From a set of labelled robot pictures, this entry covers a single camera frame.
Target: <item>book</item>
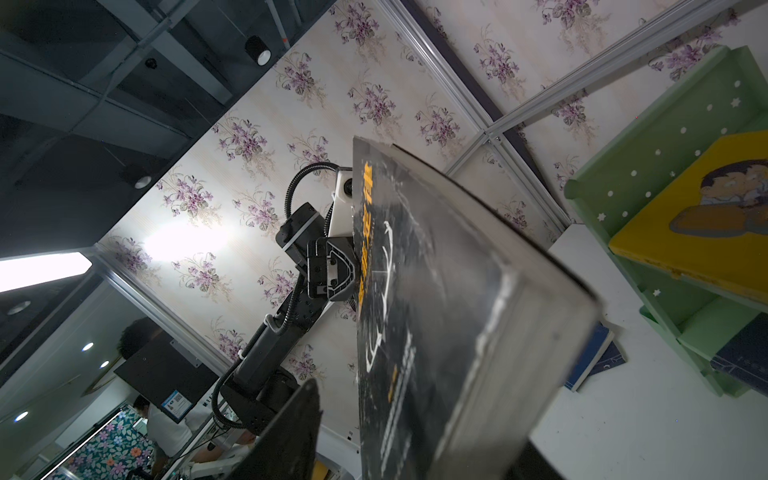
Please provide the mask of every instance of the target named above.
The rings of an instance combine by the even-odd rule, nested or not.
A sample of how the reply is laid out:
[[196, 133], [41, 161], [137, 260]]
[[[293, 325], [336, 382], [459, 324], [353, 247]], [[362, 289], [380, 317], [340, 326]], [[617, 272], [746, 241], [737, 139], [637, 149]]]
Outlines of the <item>book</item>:
[[594, 295], [403, 149], [353, 142], [363, 478], [501, 478], [600, 318]]
[[565, 381], [565, 388], [574, 392], [578, 390], [581, 383], [591, 374], [594, 366], [598, 364], [613, 339], [614, 333], [607, 327], [601, 323], [594, 326], [592, 337], [587, 341], [587, 345], [581, 351], [568, 380]]
[[768, 314], [761, 313], [728, 340], [710, 360], [712, 368], [727, 373], [768, 396]]
[[768, 131], [718, 139], [608, 246], [675, 278], [768, 303]]
[[619, 365], [624, 365], [627, 360], [621, 355], [619, 347], [616, 346], [616, 342], [608, 344], [608, 348], [605, 349], [605, 353], [600, 357], [597, 363], [594, 364], [592, 370], [589, 371], [587, 377], [593, 376], [595, 373], [604, 372], [608, 369], [612, 369]]

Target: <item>green shelf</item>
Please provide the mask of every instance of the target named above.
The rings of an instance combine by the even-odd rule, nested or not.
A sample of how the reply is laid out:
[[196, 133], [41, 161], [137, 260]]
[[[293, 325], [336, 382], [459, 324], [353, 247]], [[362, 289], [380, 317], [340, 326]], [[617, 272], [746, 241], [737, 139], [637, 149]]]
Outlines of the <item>green shelf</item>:
[[[740, 99], [737, 107], [734, 98]], [[641, 313], [651, 327], [712, 392], [738, 396], [746, 387], [714, 371], [709, 354], [731, 331], [735, 335], [743, 328], [746, 312], [768, 312], [768, 306], [686, 277], [673, 278], [608, 248], [613, 235], [723, 129], [728, 134], [768, 129], [768, 82], [747, 47], [713, 49], [589, 160], [566, 183], [564, 194], [643, 300]], [[728, 326], [731, 316], [735, 320]]]

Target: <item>cartoon illustration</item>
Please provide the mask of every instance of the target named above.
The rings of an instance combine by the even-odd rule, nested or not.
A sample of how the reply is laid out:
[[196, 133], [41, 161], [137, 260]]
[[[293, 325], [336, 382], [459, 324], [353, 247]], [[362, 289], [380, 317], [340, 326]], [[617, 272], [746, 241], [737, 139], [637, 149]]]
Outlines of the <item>cartoon illustration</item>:
[[724, 165], [704, 175], [701, 202], [671, 222], [675, 233], [696, 237], [768, 235], [768, 159]]

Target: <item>wall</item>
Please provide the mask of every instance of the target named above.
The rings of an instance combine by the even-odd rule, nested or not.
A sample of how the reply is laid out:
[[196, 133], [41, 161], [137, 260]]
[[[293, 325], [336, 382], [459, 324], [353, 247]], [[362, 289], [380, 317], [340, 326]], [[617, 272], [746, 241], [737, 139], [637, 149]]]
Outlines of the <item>wall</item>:
[[[396, 142], [437, 168], [476, 133], [369, 3], [339, 0], [192, 147], [101, 243], [198, 333], [234, 358], [295, 282], [275, 244], [283, 201], [307, 164], [351, 164], [354, 135]], [[458, 181], [536, 241], [554, 240], [485, 150]], [[293, 206], [324, 214], [333, 177]], [[358, 442], [356, 317], [335, 306], [283, 364], [319, 381], [323, 424]]]
[[120, 377], [115, 378], [104, 387], [103, 392], [99, 394], [96, 400], [56, 438], [56, 443], [66, 449], [72, 442], [76, 442], [83, 434], [92, 429], [94, 424], [102, 420], [105, 415], [135, 395], [136, 390]]
[[[502, 111], [599, 54], [673, 0], [417, 0]], [[768, 74], [768, 6], [746, 0], [516, 130], [554, 193], [715, 45], [749, 45]]]

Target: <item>black hair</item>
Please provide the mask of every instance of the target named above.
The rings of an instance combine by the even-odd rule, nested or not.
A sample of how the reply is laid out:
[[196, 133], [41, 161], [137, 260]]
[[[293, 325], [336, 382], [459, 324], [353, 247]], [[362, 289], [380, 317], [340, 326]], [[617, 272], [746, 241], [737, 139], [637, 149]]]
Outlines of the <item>black hair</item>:
[[134, 321], [123, 330], [118, 342], [118, 352], [128, 360], [134, 353], [141, 350], [141, 347], [147, 345], [158, 330], [160, 327], [148, 316]]
[[753, 165], [764, 165], [768, 167], [768, 160], [744, 160], [712, 170], [701, 179], [701, 187], [712, 187], [715, 184], [716, 178], [725, 177], [728, 174], [745, 174]]
[[134, 400], [134, 408], [139, 412], [149, 406], [149, 400], [145, 399], [143, 395], [139, 395]]

